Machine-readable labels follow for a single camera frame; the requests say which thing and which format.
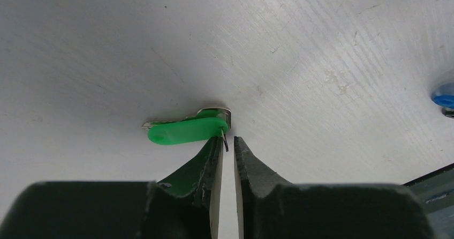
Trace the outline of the green tagged key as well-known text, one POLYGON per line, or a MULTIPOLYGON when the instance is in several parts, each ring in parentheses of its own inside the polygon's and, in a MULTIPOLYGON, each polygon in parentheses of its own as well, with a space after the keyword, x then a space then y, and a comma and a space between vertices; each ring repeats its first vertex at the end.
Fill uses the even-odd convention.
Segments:
POLYGON ((146 121, 141 126, 148 139, 158 145, 178 145, 220 137, 229 151, 226 134, 232 127, 227 107, 202 108, 194 116, 177 121, 146 121))

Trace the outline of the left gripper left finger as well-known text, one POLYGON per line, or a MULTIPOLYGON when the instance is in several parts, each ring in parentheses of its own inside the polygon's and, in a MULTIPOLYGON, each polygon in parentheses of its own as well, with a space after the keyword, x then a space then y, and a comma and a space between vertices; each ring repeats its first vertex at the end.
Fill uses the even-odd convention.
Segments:
POLYGON ((14 201, 1 238, 217 238, 223 140, 210 138, 166 178, 37 182, 14 201))

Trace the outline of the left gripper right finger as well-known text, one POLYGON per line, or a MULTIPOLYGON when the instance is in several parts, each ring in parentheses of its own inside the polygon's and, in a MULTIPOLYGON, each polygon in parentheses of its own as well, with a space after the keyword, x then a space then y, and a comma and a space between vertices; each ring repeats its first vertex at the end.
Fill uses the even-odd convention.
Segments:
POLYGON ((240 238, 434 238, 415 196, 397 184, 295 184, 234 138, 240 238))

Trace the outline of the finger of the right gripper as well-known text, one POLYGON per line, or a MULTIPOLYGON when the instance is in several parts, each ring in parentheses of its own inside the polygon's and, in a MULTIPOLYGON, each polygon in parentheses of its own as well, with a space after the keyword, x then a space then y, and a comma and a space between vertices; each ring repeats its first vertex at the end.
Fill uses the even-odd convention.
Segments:
POLYGON ((453 238, 453 164, 404 186, 417 197, 437 238, 453 238))

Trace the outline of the keyring with keys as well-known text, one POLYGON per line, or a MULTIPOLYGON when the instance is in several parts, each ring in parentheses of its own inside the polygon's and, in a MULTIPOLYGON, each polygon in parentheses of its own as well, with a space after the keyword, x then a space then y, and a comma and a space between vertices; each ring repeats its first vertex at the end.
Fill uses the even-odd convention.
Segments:
POLYGON ((445 117, 453 119, 453 69, 435 79, 430 98, 441 107, 441 113, 445 117))

